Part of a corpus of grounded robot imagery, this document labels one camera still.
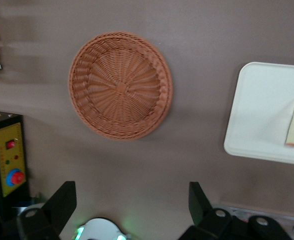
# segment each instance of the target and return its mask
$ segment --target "red button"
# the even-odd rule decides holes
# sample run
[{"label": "red button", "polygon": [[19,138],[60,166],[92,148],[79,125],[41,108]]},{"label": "red button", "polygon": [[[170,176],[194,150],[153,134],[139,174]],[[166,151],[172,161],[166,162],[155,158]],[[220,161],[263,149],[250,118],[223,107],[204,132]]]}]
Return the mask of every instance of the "red button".
[{"label": "red button", "polygon": [[24,177],[25,175],[23,172],[17,171],[12,175],[10,181],[12,184],[21,184],[22,181],[24,180]]},{"label": "red button", "polygon": [[6,148],[7,149],[12,149],[13,147],[15,147],[15,142],[14,141],[6,142]]}]

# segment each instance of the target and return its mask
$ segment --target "white tray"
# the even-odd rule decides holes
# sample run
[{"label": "white tray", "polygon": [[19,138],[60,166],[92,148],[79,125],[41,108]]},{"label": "white tray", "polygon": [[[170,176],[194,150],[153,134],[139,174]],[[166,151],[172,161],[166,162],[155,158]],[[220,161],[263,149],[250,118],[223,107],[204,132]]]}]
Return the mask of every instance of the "white tray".
[{"label": "white tray", "polygon": [[294,147],[285,145],[293,112],[294,65],[248,63],[239,73],[224,149],[294,164]]}]

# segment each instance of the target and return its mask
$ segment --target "gray surface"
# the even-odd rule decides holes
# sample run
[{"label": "gray surface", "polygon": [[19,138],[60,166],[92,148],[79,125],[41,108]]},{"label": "gray surface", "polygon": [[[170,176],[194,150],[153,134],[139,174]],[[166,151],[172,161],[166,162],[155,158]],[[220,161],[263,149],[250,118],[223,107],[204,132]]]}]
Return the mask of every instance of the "gray surface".
[{"label": "gray surface", "polygon": [[[172,72],[172,108],[139,140],[95,134],[69,98],[75,54],[109,31],[146,38]],[[223,148],[238,73],[253,61],[294,65],[294,1],[0,0],[0,111],[25,116],[31,191],[76,181],[62,239],[93,217],[136,240],[177,239],[192,223],[189,181],[212,203],[294,216],[294,165]]]}]

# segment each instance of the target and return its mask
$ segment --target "green light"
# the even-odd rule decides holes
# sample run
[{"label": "green light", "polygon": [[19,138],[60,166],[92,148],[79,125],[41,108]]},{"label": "green light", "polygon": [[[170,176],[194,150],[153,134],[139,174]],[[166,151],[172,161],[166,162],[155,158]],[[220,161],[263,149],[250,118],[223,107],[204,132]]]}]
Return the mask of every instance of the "green light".
[{"label": "green light", "polygon": [[119,236],[117,237],[117,240],[126,240],[126,238],[125,238],[123,235],[119,235]]},{"label": "green light", "polygon": [[76,236],[75,240],[79,240],[81,238],[83,231],[84,231],[84,227],[80,227],[77,229],[77,236]]}]

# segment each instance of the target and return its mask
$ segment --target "wicker basket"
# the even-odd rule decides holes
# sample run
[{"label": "wicker basket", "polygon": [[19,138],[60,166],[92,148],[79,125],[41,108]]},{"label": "wicker basket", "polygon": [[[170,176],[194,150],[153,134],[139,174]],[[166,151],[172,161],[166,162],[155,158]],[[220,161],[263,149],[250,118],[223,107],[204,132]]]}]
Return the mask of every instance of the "wicker basket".
[{"label": "wicker basket", "polygon": [[164,120],[173,84],[165,59],[150,42],[129,32],[109,32],[75,56],[69,93],[92,130],[110,139],[134,140]]}]

